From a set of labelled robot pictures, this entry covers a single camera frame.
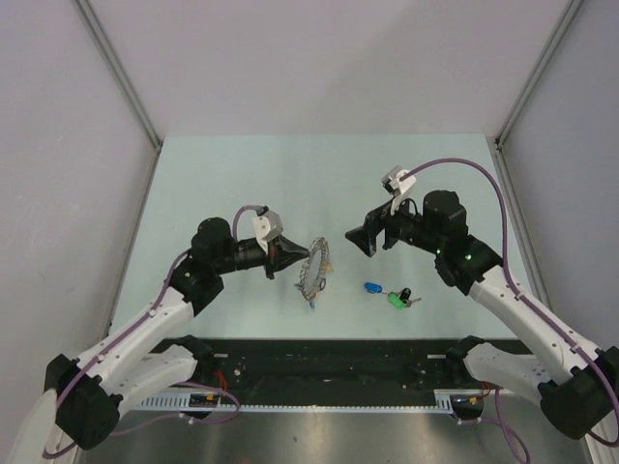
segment purple cable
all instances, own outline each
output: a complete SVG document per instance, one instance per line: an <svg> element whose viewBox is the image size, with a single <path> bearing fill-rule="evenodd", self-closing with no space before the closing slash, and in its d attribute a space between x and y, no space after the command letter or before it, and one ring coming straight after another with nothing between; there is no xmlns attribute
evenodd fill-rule
<svg viewBox="0 0 619 464"><path fill-rule="evenodd" d="M492 175L487 170L485 170L478 163L476 163L474 161L470 161L468 159L444 158L444 159L436 159L434 161L426 162L426 163L416 167L415 169L412 169L410 172L406 173L405 175L403 175L401 179L402 180L406 180L409 177L414 176L418 172L423 171L424 169L427 169L429 167L435 166L437 164L443 164L443 163L447 163L447 162L454 162L454 163L458 163L458 164L466 164L467 166L474 167L475 169L480 171L482 174L484 174L484 176L486 176L486 178L492 184L492 187L494 188L494 192L496 193L496 197L499 200L499 207L501 208L501 224L502 224L502 228L503 228L503 246L502 246L502 248L503 248L503 274L505 276L505 279L507 280L508 285L512 289L512 291L516 295L519 294L520 291L517 288L516 283L514 282L514 279L512 278L512 273L510 272L510 267L509 267L509 262L508 262L508 252L507 252L507 245L508 245L507 244L507 238L508 238L508 232L507 232L507 209L505 207L505 199L503 198L503 193L501 192L501 188L498 186L498 184L496 183L496 181L494 180ZM608 397L610 398L610 402L612 403L612 409L613 409L613 411L615 413L615 418L617 419L617 423L619 424L619 400L617 400L617 395L615 394L613 387L610 385L610 383L606 379L606 376L604 375L602 370L598 367L597 364L595 364L595 362L591 359L591 357L587 353L585 353L582 348L580 348L578 346L578 343L568 333L566 333L563 329L561 329L561 327L559 327L558 324L556 324L552 319L550 319L541 309L539 309L537 307L536 304L534 304L531 300L529 300L526 295L521 296L520 299L538 317L540 317L556 333L558 333L559 336L561 336L561 338L563 338L565 340L565 342L570 345L570 348L572 348L576 353L578 353L580 355L580 357L593 369L593 371L596 373L596 375L600 378L600 381L602 382L602 385L604 386L604 389L606 390L606 393L608 394ZM594 440L600 442L601 444L603 444L603 445L605 445L607 447L612 447L612 448L619 447L619 435L617 436L617 438L613 442L605 440L604 438L600 437L599 435L595 434L594 432L589 432L589 436L591 436Z"/></svg>
<svg viewBox="0 0 619 464"><path fill-rule="evenodd" d="M241 215L245 212L245 211L260 211L262 210L262 206L260 205L246 205L246 206L242 206L241 209L239 211L236 212L236 215L234 215L234 220L232 221L232 238L234 239L234 241L238 241L239 240L239 236L237 234L237 230L239 227L239 219L241 218Z"/></svg>
<svg viewBox="0 0 619 464"><path fill-rule="evenodd" d="M202 389L202 390L208 390L209 392L215 392L218 393L222 396L225 396L227 398L230 398L232 400L232 402L234 403L235 406L235 410L228 414L227 416L224 416L222 418L216 418L216 419L198 419L198 418L192 418L190 417L190 421L196 421L199 423L211 423L211 424L215 424L215 423L224 423L224 422L228 422L228 421L232 421L234 418L236 418L239 413L241 412L241 403L239 402L239 400L236 398L236 396L234 396L232 393L222 390L222 389L218 389L215 387L209 387L207 385L202 385L202 384L196 384L195 382L182 382L180 384L178 384L180 386L183 387L193 387L195 389ZM159 421L164 421L164 420L168 420L168 419L181 419L182 417L186 417L184 416L182 413L179 416L178 413L172 413L172 414L163 414L161 416L157 416L155 418L152 418L150 420L147 420L146 422L143 422L139 425L136 425L134 427L131 428L127 428L125 430L121 430L118 432L113 432L110 434L111 437L122 437L124 435L129 435L130 433L134 433L137 430L140 430L144 427L147 427L155 422L159 422Z"/></svg>
<svg viewBox="0 0 619 464"><path fill-rule="evenodd" d="M520 464L531 464L531 454L529 453L529 449L526 447L526 445L524 445L524 441L520 438L520 436L516 433L516 431L513 430L508 425L503 425L498 420L489 419L489 418L480 418L479 420L477 419L462 420L456 414L453 414L452 417L458 421L458 425L477 425L479 423L491 423L492 425L496 425L501 428L505 427L505 430L507 431L508 435L512 436L512 438L514 438L520 444L520 447L524 451L525 459L522 460L518 456L516 449L512 449L511 442L508 441L508 444L510 445L510 448L512 449L512 453L514 454L514 457L516 458L516 460Z"/></svg>
<svg viewBox="0 0 619 464"><path fill-rule="evenodd" d="M58 396L58 400L56 401L56 411L58 411L58 409L60 409L60 406L65 401L65 399L67 399L67 396L74 389L75 385L77 385L77 382L79 382L79 380L84 375L86 375L86 373L99 361L99 357L100 356L105 356L107 353L109 353L111 350L113 350L124 339L126 339L129 335L131 335L133 332L135 332L138 327L140 327L146 320L148 320L150 318L149 312L152 309L154 309L157 306L159 306L160 303L162 302L163 297L165 296L165 291L167 290L167 287L169 287L169 285L170 285L170 280L172 279L172 274L174 273L174 270L178 266L178 263L180 263L181 260L184 259L185 256L187 256L188 253L189 253L189 250L187 249L187 250L183 251L181 254L179 254L174 259L174 261L172 262L172 265L170 266L169 271L167 272L167 276L165 277L165 280L163 281L162 290L159 292L159 295L153 301L153 304L151 304L151 307L148 309L148 311L146 311L144 314L142 314L142 316L139 319L137 319L137 321L135 321L133 324L131 324L124 332L122 332L120 335L118 335L105 348L103 348L97 354L97 356L94 356L92 360L90 360L86 365L84 365L81 368L81 370L77 373L77 375L75 375L75 377L73 377L71 382L69 382L69 384L62 390L62 392L60 393L60 396ZM71 443L70 445L68 445L68 446L66 446L66 447L64 447L64 448L62 448L62 449L60 449L59 451L56 451L56 452L49 452L49 451L47 451L47 449L44 449L44 451L43 451L43 458L45 458L45 459L56 459L58 457L61 457L61 456L64 456L65 454L67 454L69 451L71 451L73 448L75 448L75 446L76 446L76 443Z"/></svg>
<svg viewBox="0 0 619 464"><path fill-rule="evenodd" d="M503 410L501 409L501 399L500 399L501 396L499 394L500 392L501 392L501 387L497 387L496 390L494 391L494 406L496 408L497 420L488 419L487 421L492 421L493 423L496 422L496 425L501 427L501 430L503 431L503 436L505 437L505 441L507 442L508 447L510 447L510 450L512 451L512 454L514 455L516 460L520 464L529 464L531 462L531 455L529 454L529 450L524 445L522 440L520 440L520 437L518 437L514 433L514 431L503 421ZM512 440L510 439L510 435L516 437L517 441L520 443L520 446L524 450L524 456L525 456L524 459L522 459L518 455L518 450L516 449L516 445L512 443Z"/></svg>

